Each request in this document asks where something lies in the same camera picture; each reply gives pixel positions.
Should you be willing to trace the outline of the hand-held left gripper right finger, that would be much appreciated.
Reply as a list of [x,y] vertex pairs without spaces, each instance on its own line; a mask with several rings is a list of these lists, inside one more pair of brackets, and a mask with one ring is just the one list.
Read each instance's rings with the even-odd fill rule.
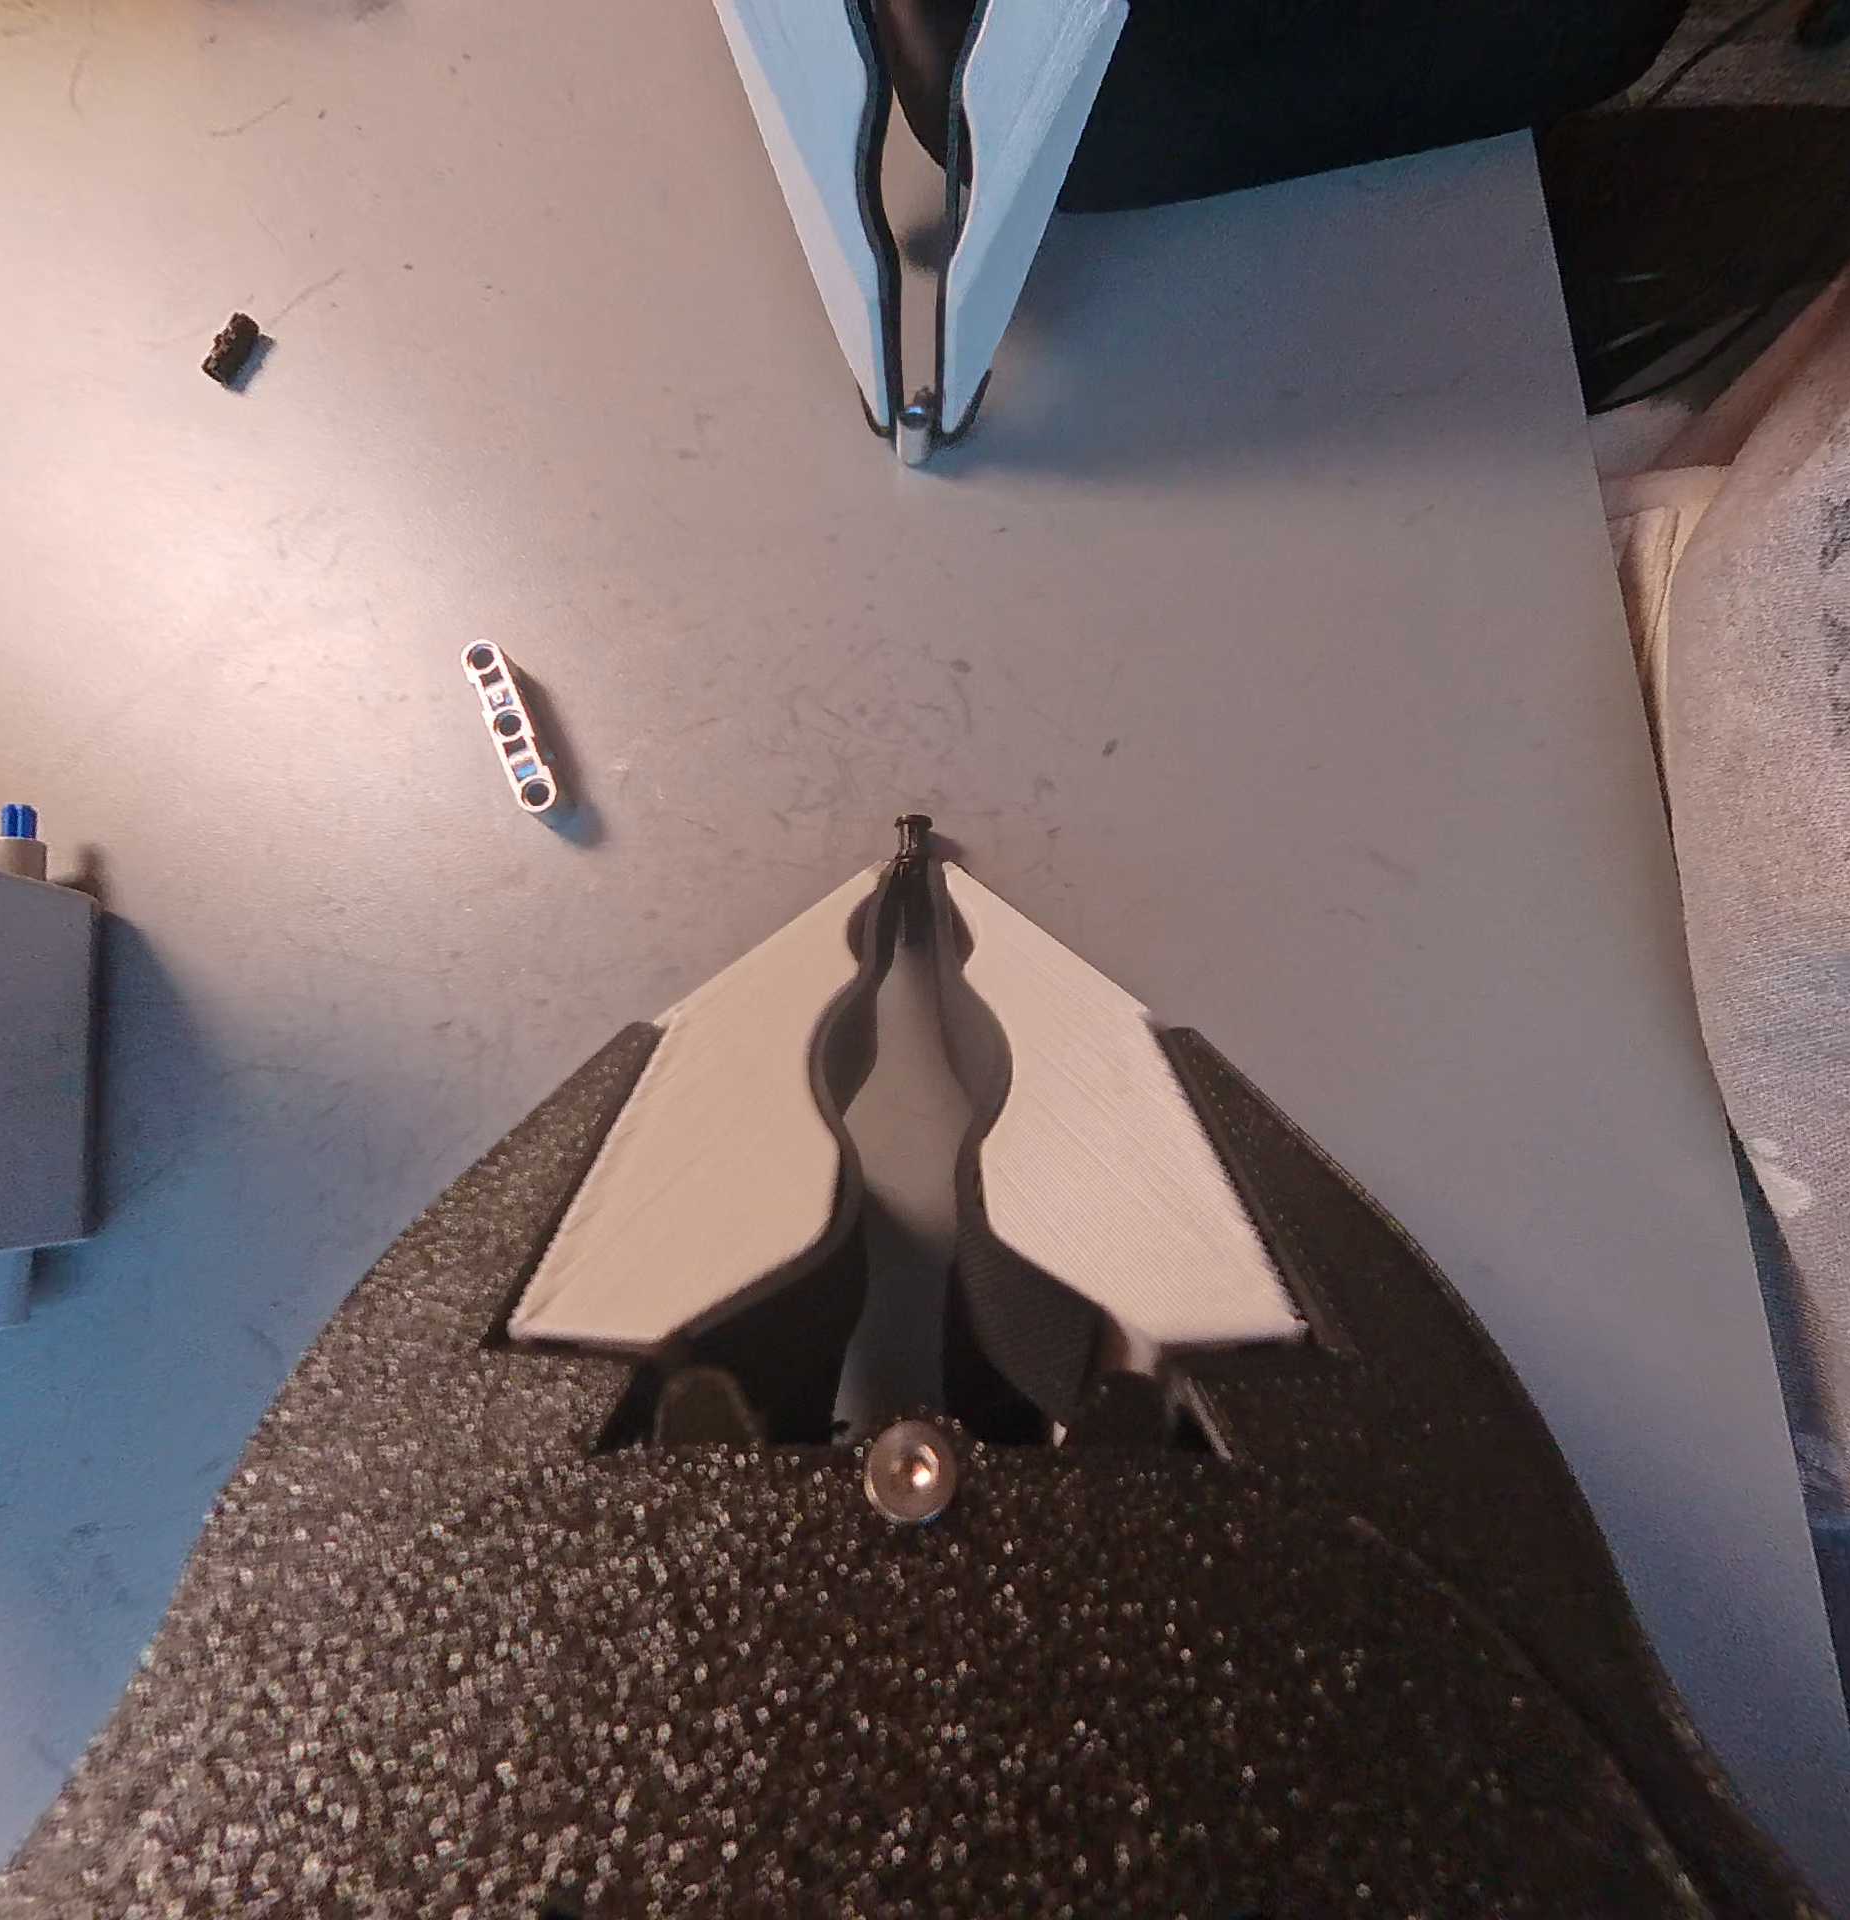
[[1009,1383],[1144,1354],[1297,1340],[1301,1317],[1148,1009],[958,867],[927,872],[941,1036],[971,1107],[958,1286]]

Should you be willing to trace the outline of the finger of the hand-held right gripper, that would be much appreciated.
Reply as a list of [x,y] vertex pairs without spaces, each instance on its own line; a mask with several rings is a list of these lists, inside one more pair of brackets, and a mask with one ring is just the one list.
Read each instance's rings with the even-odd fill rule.
[[886,441],[901,411],[897,250],[878,162],[892,81],[866,3],[717,3],[841,356]]
[[1102,88],[1129,3],[922,3],[920,124],[944,122],[939,383],[920,448],[958,441]]

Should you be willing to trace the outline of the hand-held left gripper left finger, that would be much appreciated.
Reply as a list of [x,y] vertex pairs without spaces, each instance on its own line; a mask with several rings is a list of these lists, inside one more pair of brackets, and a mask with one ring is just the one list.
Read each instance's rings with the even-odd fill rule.
[[714,1326],[833,1230],[841,1143],[813,1090],[856,980],[866,867],[673,1003],[622,1114],[511,1313],[511,1337],[645,1354]]

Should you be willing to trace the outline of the toy engine model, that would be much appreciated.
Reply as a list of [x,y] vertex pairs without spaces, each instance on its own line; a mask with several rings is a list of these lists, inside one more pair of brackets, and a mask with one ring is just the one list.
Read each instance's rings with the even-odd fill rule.
[[0,1332],[41,1248],[94,1232],[97,900],[48,875],[39,812],[0,808]]

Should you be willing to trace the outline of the white three-hole beam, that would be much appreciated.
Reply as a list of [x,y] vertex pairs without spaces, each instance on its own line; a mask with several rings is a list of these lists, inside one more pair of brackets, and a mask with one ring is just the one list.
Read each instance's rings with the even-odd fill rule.
[[460,651],[460,671],[480,699],[513,801],[534,817],[552,814],[562,806],[557,780],[504,651],[491,643],[469,643]]

